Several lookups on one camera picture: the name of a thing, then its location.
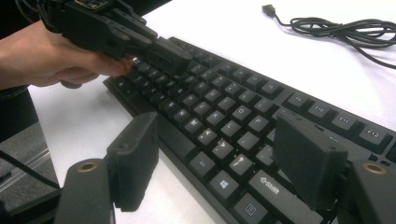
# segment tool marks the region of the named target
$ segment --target hand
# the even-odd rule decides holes
[[[129,72],[132,56],[116,61],[81,49],[38,21],[0,40],[0,90],[32,84],[43,87],[60,80],[74,84],[101,75],[117,77]]]

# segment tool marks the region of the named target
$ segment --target white table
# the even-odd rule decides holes
[[[329,38],[312,39],[281,28],[257,0],[173,0],[145,16],[163,37],[176,36],[325,102],[396,131],[396,71],[381,67]],[[347,23],[396,21],[390,0],[274,1],[283,22],[321,17]],[[396,63],[396,48],[370,51]],[[68,167],[103,158],[132,120],[106,89],[105,77],[78,90],[30,87],[61,186]],[[135,213],[117,211],[118,223],[222,223],[223,220],[162,153],[146,197]]]

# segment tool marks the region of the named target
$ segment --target black keyboard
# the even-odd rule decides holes
[[[311,211],[272,160],[278,113],[298,114],[348,144],[348,160],[391,168],[396,132],[171,37],[193,61],[169,77],[139,59],[105,85],[133,115],[158,111],[161,150],[228,223],[332,223]]]

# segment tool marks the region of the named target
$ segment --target black cable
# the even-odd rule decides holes
[[[335,37],[352,46],[364,57],[382,66],[396,69],[396,65],[379,61],[362,49],[384,49],[396,44],[396,24],[390,21],[362,20],[347,24],[333,23],[321,18],[294,18],[290,24],[283,23],[276,15],[272,5],[262,6],[262,11],[269,17],[275,17],[280,25],[291,27],[301,35],[313,37]]]
[[[11,157],[10,155],[8,155],[6,152],[0,150],[0,158],[8,161],[9,163],[11,163],[12,165],[20,168],[21,170],[23,170],[26,174],[32,176],[33,178],[37,179],[38,181],[40,181],[43,184],[46,184],[54,189],[59,189],[59,184],[47,179],[46,177],[44,177],[43,175],[39,174],[38,172],[34,171],[33,169],[31,169],[30,167],[26,166],[25,164],[23,164],[22,162],[16,160],[15,158]]]

